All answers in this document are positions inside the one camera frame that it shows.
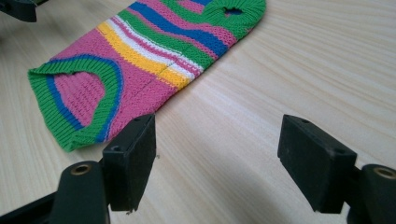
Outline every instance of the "pink knit stripe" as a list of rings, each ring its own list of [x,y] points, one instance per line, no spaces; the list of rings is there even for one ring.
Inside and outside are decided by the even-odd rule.
[[[82,126],[90,125],[97,104],[105,96],[105,88],[99,77],[80,72],[78,76],[56,75],[54,81],[64,105]]]
[[[110,133],[116,133],[114,129],[118,130],[120,128],[120,125],[115,125],[115,123],[122,123],[124,124],[124,119],[125,116],[129,116],[129,119],[132,119],[134,115],[136,114],[144,114],[146,113],[147,109],[144,103],[140,104],[134,104],[134,107],[131,106],[131,101],[135,101],[134,98],[136,95],[143,91],[146,90],[147,85],[150,85],[151,82],[161,82],[156,78],[154,74],[151,74],[149,72],[146,72],[144,70],[141,70],[137,68],[136,66],[127,63],[107,42],[106,40],[101,36],[101,34],[97,30],[92,30],[88,34],[84,35],[82,38],[77,40],[75,43],[70,45],[67,49],[59,53],[54,57],[54,59],[65,59],[65,58],[70,58],[74,57],[76,55],[82,54],[82,53],[88,53],[91,55],[95,55],[97,57],[102,57],[102,58],[111,58],[113,61],[116,61],[117,64],[119,65],[122,75],[123,75],[123,86],[125,88],[122,88],[122,94],[121,94],[121,100],[120,100],[120,107],[119,107],[119,113],[117,113],[116,117],[113,119],[111,128],[110,128]],[[57,86],[63,86],[58,91],[60,92],[61,95],[67,95],[68,91],[73,90],[73,86],[70,86],[70,77],[79,77],[81,75],[84,75],[84,73],[75,73],[72,76],[56,76],[55,77],[55,82],[57,83]],[[165,95],[168,94],[173,94],[176,92],[176,88],[171,87],[170,85],[163,83],[161,85],[161,92],[171,92],[171,93],[166,93]],[[88,91],[87,89],[80,89],[79,94],[81,95],[91,95],[92,92]],[[65,102],[64,104],[69,108],[69,110],[73,113],[73,115],[78,119],[78,120],[84,120],[85,123],[88,123],[86,118],[84,117],[83,113],[85,111],[80,111],[79,110],[79,105],[76,105],[72,102],[78,102],[77,99],[72,99],[69,97],[64,97]]]
[[[130,8],[126,8],[126,10],[128,10],[131,14],[135,15],[136,17],[139,18],[139,20],[141,20],[143,23],[145,23],[148,27],[150,27],[151,29],[153,29],[154,31],[156,31],[159,34],[163,34],[163,35],[168,35],[168,36],[172,36],[174,38],[183,40],[184,42],[187,43],[191,43],[193,44],[196,48],[198,48],[199,50],[201,50],[202,52],[206,53],[208,56],[210,56],[213,60],[216,60],[218,58],[218,55],[216,55],[215,52],[213,52],[210,48],[208,48],[207,46],[201,44],[200,42],[191,39],[189,37],[186,37],[184,35],[175,35],[169,32],[165,32],[162,29],[160,29],[158,26],[156,26],[155,24],[153,24],[151,21],[148,21],[146,18],[144,18],[140,12],[132,10]]]
[[[126,34],[126,36],[131,38],[134,42],[136,42],[140,47],[144,48],[145,50],[147,50],[147,51],[149,51],[151,53],[154,53],[156,55],[159,55],[161,57],[164,57],[166,59],[173,60],[174,63],[176,63],[177,65],[179,65],[183,69],[191,72],[195,76],[198,76],[201,73],[200,69],[195,67],[193,64],[185,62],[182,59],[179,59],[176,55],[171,55],[171,54],[169,54],[169,53],[167,53],[165,51],[162,51],[162,50],[159,50],[159,49],[156,49],[156,48],[152,47],[150,44],[148,44],[147,42],[143,41],[140,37],[135,36],[130,31],[128,31],[127,28],[125,27],[125,24],[122,23],[121,21],[117,20],[116,18],[112,18],[111,20],[114,21],[121,28],[121,30]]]
[[[121,105],[119,114],[111,124],[109,138],[115,137],[129,120],[157,111],[176,92],[177,88],[172,88],[157,78],[134,97],[123,95],[121,101],[128,102],[128,104]]]
[[[198,13],[198,14],[202,14],[202,12],[204,11],[205,6],[192,2],[190,0],[179,0],[177,1],[181,6],[183,6],[184,8],[188,9],[189,11]]]
[[[174,25],[188,30],[202,30],[208,32],[219,40],[221,40],[224,45],[228,48],[232,46],[236,42],[235,36],[233,36],[230,31],[226,30],[221,26],[213,26],[209,23],[191,23],[180,18],[174,11],[172,11],[169,7],[164,5],[161,1],[152,1],[152,0],[140,0],[140,3],[151,7],[156,12],[158,12],[161,16],[166,18],[168,21],[172,22]]]

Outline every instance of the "green ribbed edge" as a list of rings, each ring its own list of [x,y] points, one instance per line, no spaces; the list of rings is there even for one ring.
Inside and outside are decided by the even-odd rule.
[[[182,7],[177,1],[162,2],[184,20],[222,26],[229,30],[237,40],[247,35],[248,31],[259,22],[266,8],[265,0],[213,0],[205,6],[202,15],[199,15]],[[227,17],[226,9],[233,8],[242,10],[242,14]]]
[[[225,15],[227,9],[239,9],[240,15]],[[265,0],[214,0],[206,5],[203,16],[211,23],[223,26],[240,40],[264,15]]]
[[[76,131],[59,112],[48,88],[46,76],[73,74],[82,71],[99,76],[105,86],[106,94],[95,109],[92,123]],[[111,108],[115,104],[116,94],[118,94],[116,74],[111,65],[92,59],[45,63],[36,69],[29,70],[28,77],[46,125],[61,148],[70,152],[76,148],[85,147],[96,142],[96,136],[106,123]]]

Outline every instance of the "black clamp jaw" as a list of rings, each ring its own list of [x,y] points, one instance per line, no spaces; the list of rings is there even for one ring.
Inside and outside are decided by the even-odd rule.
[[[20,20],[37,21],[35,8],[48,0],[0,0],[0,11]]]
[[[359,170],[358,155],[310,121],[283,117],[277,156],[314,211],[339,214],[346,202],[348,224],[395,223],[396,171]]]
[[[130,121],[103,150],[62,172],[59,188],[0,217],[0,224],[107,224],[113,211],[137,210],[156,158],[155,117]]]

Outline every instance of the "knitted garment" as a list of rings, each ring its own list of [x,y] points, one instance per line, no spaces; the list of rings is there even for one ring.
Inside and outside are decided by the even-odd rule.
[[[155,112],[261,19],[264,0],[139,0],[28,72],[66,151]]]

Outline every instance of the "wooden table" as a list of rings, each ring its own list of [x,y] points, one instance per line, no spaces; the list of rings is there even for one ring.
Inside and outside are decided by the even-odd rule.
[[[97,145],[63,152],[26,72],[131,1],[50,0],[38,22],[0,14],[0,215],[57,189]],[[396,3],[268,0],[254,31],[157,113],[156,159],[136,213],[112,223],[346,223],[312,212],[276,156],[282,116],[308,119],[396,167]]]

